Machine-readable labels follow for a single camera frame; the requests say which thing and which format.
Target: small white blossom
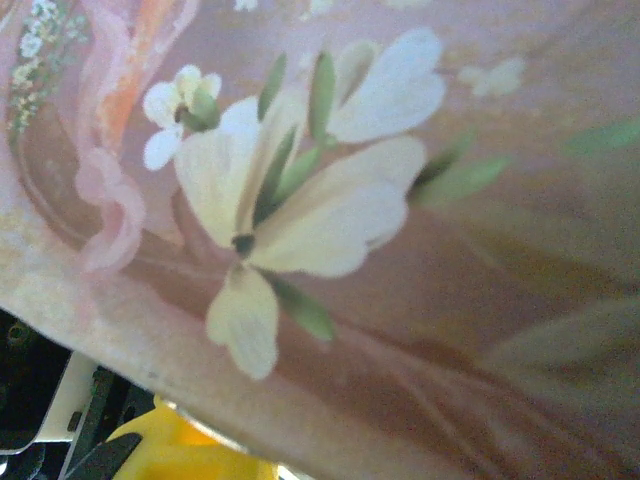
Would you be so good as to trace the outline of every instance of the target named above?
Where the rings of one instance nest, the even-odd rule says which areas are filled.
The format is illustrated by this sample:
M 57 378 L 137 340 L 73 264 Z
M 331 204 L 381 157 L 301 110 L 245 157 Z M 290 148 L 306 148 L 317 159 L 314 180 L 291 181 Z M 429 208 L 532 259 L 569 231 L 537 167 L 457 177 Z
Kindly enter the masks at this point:
M 458 73 L 458 81 L 473 87 L 471 93 L 476 97 L 498 97 L 513 93 L 520 87 L 525 68 L 524 59 L 512 57 L 488 71 L 464 67 Z
M 441 52 L 428 28 L 409 30 L 382 53 L 368 41 L 347 46 L 336 60 L 327 131 L 340 142 L 360 143 L 417 127 L 440 107 L 446 92 L 433 72 Z
M 217 98 L 222 80 L 215 73 L 202 76 L 195 65 L 186 65 L 173 82 L 160 82 L 152 86 L 144 97 L 142 108 L 149 120 L 162 130 L 154 134 L 144 148 L 144 165 L 156 171 L 164 167 L 176 153 L 182 142 L 184 127 L 176 118 L 180 108 L 191 110 L 193 96 L 203 88 L 212 98 Z
M 58 6 L 51 0 L 34 0 L 31 6 L 31 15 L 41 20 L 50 20 L 58 13 Z
M 13 88 L 26 90 L 33 86 L 33 81 L 29 79 L 29 76 L 36 70 L 39 66 L 39 59 L 34 58 L 31 61 L 16 67 L 12 73 L 11 83 Z
M 251 12 L 258 8 L 258 0 L 236 0 L 236 6 L 234 10 L 239 12 L 241 10 L 246 10 L 247 12 Z
M 384 4 L 397 10 L 420 8 L 431 3 L 431 0 L 384 0 Z
M 262 272 L 335 278 L 357 270 L 404 224 L 405 195 L 424 167 L 425 151 L 409 136 L 369 146 L 313 175 L 255 225 L 258 196 L 279 144 L 287 132 L 298 132 L 289 165 L 306 119 L 302 96 L 287 91 L 262 123 L 256 109 L 255 97 L 232 105 L 218 129 L 185 140 L 174 165 L 200 224 L 217 245 L 240 256 L 209 307 L 207 335 L 229 349 L 240 370 L 262 379 L 277 361 L 279 316 Z
M 334 0 L 311 0 L 309 11 L 302 14 L 300 20 L 306 22 L 311 17 L 324 15 L 333 7 Z
M 35 17 L 29 17 L 27 20 L 25 20 L 25 26 L 31 33 L 37 35 L 42 29 L 42 20 L 39 20 Z
M 33 58 L 42 47 L 42 38 L 27 32 L 20 40 L 20 55 L 24 58 Z

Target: floral pattern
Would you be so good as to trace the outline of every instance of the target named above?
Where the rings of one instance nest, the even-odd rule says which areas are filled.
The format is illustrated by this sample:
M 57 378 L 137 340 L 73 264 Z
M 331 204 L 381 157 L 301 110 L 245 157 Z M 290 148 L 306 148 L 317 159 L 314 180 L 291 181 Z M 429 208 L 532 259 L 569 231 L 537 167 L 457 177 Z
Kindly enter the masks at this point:
M 147 141 L 143 156 L 145 167 L 159 170 L 169 162 L 184 133 L 178 118 L 180 109 L 193 110 L 193 97 L 199 88 L 216 99 L 221 82 L 215 73 L 203 77 L 198 67 L 187 65 L 176 74 L 172 83 L 160 82 L 149 89 L 144 97 L 143 110 L 147 118 L 162 130 Z
M 71 60 L 67 45 L 86 41 L 86 20 L 69 15 L 64 5 L 52 0 L 35 0 L 20 39 L 21 62 L 14 67 L 11 80 L 10 129 L 23 132 L 42 103 L 56 89 L 58 75 Z

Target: cream flower petal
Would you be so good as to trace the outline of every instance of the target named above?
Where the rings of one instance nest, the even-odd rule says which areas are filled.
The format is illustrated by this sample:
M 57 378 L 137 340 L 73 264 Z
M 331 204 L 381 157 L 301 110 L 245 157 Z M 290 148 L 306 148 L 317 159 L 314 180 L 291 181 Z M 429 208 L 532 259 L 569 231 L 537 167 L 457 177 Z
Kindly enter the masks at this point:
M 411 30 L 371 66 L 362 85 L 333 112 L 328 131 L 359 143 L 396 134 L 424 122 L 442 103 L 445 83 L 432 73 L 442 46 L 428 28 Z
M 178 93 L 189 108 L 193 105 L 193 94 L 200 85 L 201 80 L 202 73 L 195 65 L 185 65 L 176 73 L 174 83 Z
M 389 183 L 332 191 L 301 188 L 260 224 L 249 262 L 274 272 L 341 277 L 358 269 L 369 242 L 390 238 L 407 216 L 404 195 Z
M 341 106 L 369 72 L 378 54 L 379 47 L 371 41 L 362 40 L 347 46 L 336 59 L 336 86 L 334 104 Z
M 144 146 L 144 166 L 155 172 L 164 167 L 175 155 L 182 142 L 183 129 L 180 124 L 160 130 L 147 140 Z
M 488 93 L 499 96 L 516 91 L 522 83 L 520 77 L 525 68 L 526 63 L 520 57 L 509 58 L 500 63 L 487 75 Z
M 175 156 L 178 182 L 200 224 L 223 248 L 237 232 L 240 196 L 250 157 L 238 156 L 242 138 L 220 130 L 191 135 Z
M 486 74 L 487 73 L 481 68 L 467 66 L 460 69 L 457 79 L 458 81 L 466 83 L 467 85 L 475 85 Z
M 354 271 L 404 224 L 405 193 L 424 164 L 423 146 L 410 137 L 334 163 L 258 226 L 249 261 L 325 277 Z
M 160 128 L 175 125 L 175 111 L 180 105 L 180 94 L 173 83 L 156 83 L 142 101 L 142 110 L 149 120 Z
M 236 266 L 211 303 L 207 335 L 227 345 L 240 370 L 265 378 L 278 358 L 278 302 L 269 283 L 255 270 Z
M 220 131 L 229 135 L 253 139 L 253 142 L 243 142 L 243 144 L 251 145 L 248 154 L 253 152 L 260 134 L 257 112 L 258 97 L 247 97 L 227 108 L 220 118 L 220 125 L 218 125 Z
M 222 89 L 222 78 L 220 78 L 220 75 L 217 73 L 209 73 L 200 81 L 200 87 L 213 98 L 218 98 L 220 90 Z
M 383 140 L 334 163 L 325 175 L 350 184 L 389 182 L 406 193 L 426 165 L 426 155 L 420 140 L 404 135 Z
M 240 203 L 238 213 L 240 233 L 249 233 L 253 230 L 253 212 L 262 183 L 280 142 L 293 127 L 297 127 L 297 131 L 289 159 L 296 154 L 304 133 L 306 112 L 303 96 L 292 91 L 282 92 L 269 107 L 262 122 L 256 150 L 251 158 L 250 174 Z

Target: flower center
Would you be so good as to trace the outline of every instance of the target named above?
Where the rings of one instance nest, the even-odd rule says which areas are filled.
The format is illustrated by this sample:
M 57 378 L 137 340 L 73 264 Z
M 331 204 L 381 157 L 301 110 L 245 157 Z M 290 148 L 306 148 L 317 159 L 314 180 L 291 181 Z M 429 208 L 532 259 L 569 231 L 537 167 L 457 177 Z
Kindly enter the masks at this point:
M 176 111 L 173 114 L 173 121 L 176 123 L 180 123 L 180 121 L 182 120 L 182 115 L 188 111 L 189 109 L 184 103 L 178 105 L 178 108 L 176 108 Z
M 236 235 L 231 243 L 236 249 L 236 253 L 241 259 L 246 259 L 253 250 L 253 246 L 256 243 L 256 237 L 251 234 L 248 235 Z

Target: pink fabric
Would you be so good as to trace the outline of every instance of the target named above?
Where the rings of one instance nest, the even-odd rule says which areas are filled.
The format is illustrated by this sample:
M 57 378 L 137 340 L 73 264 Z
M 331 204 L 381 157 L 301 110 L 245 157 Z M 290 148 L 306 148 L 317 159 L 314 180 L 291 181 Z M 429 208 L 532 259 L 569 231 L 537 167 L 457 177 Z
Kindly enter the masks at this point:
M 172 27 L 155 41 L 152 53 L 144 62 L 137 95 L 144 91 L 162 58 L 175 38 L 193 19 L 197 0 L 183 3 L 173 19 Z M 76 187 L 81 198 L 100 207 L 103 227 L 81 253 L 87 272 L 114 273 L 126 266 L 136 254 L 141 242 L 146 206 L 136 182 L 121 168 L 121 138 L 101 123 L 104 99 L 118 87 L 126 76 L 134 42 L 132 18 L 135 4 L 130 2 L 101 3 L 83 1 L 92 27 L 93 48 L 81 74 L 76 145 L 80 169 Z
M 7 19 L 7 23 L 4 25 L 0 34 L 3 39 L 6 39 L 7 45 L 16 44 L 19 35 L 22 31 L 22 24 L 25 16 L 29 13 L 29 2 L 20 2 L 17 6 L 13 7 L 13 13 L 11 18 Z M 5 90 L 0 95 L 0 109 L 6 111 L 8 107 L 9 95 L 6 93 L 11 83 L 11 69 L 8 68 L 16 61 L 17 51 L 13 48 L 0 48 L 0 84 L 3 85 Z M 3 131 L 0 135 L 0 168 L 4 172 L 13 172 L 11 175 L 0 176 L 0 212 L 4 208 L 12 205 L 16 197 L 19 195 L 20 185 L 15 175 L 15 166 L 10 161 L 11 149 L 9 148 L 8 138 Z

